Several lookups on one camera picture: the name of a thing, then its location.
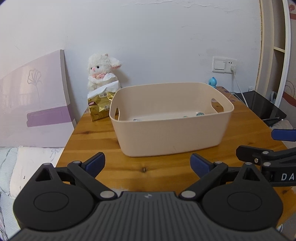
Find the green plaid cloth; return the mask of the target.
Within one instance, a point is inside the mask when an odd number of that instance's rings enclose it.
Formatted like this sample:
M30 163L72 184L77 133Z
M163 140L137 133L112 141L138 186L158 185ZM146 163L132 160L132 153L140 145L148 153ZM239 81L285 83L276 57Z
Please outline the green plaid cloth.
M196 114L185 115L185 116L183 116L183 118L190 118L190 117L193 117L193 116L203 116L203 115L204 115L203 112L198 112Z

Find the black tablet device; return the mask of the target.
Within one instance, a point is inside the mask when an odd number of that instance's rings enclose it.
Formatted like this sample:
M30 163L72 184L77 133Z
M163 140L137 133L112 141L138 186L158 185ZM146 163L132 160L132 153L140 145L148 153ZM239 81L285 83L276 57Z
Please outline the black tablet device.
M244 96L248 107L269 127L287 117L283 111L254 90L244 92L243 96L241 93L234 95L245 103Z

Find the gold tissue pack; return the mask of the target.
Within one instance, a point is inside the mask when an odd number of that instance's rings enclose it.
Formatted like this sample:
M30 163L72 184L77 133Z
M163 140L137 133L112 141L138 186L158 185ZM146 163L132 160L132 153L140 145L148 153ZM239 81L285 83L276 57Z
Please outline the gold tissue pack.
M109 116L111 101L119 89L120 83L117 80L88 93L88 109L92 121L97 121Z

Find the beige plastic storage basket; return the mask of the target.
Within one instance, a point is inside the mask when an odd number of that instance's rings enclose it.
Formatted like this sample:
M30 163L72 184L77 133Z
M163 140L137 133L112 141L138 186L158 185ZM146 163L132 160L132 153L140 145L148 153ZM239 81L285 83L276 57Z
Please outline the beige plastic storage basket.
M147 157L219 145L233 111L217 89L184 82L122 88L112 99L109 116L122 152ZM198 112L204 115L183 118Z

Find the blue duck figurine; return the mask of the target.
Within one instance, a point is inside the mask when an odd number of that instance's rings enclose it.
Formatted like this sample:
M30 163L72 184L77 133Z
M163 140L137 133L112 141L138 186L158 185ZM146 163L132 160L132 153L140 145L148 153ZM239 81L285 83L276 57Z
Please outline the blue duck figurine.
M213 88L216 88L217 86L217 79L215 77L212 77L208 80L208 84L213 87Z

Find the white plush lamb toy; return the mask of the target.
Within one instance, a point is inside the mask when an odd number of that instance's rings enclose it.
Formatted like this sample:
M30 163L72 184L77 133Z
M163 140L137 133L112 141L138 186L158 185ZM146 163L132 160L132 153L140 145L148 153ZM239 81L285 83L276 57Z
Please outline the white plush lamb toy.
M116 58L110 57L107 53L93 54L88 59L88 84L89 92L96 90L104 85L118 80L114 70L121 67L121 62Z

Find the white wall switch socket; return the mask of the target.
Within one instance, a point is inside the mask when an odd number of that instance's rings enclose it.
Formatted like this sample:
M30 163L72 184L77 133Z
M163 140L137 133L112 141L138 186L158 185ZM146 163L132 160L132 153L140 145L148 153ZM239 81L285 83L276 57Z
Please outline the white wall switch socket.
M226 57L214 56L212 59L212 72L234 73L237 66L237 60Z

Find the white bookshelf frame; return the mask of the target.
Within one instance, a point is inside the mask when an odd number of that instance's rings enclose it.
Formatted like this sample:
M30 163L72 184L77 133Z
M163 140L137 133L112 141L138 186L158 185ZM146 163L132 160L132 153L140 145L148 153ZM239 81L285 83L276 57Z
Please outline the white bookshelf frame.
M292 1L260 1L261 52L255 90L280 107L288 83L292 52L292 24L295 4Z

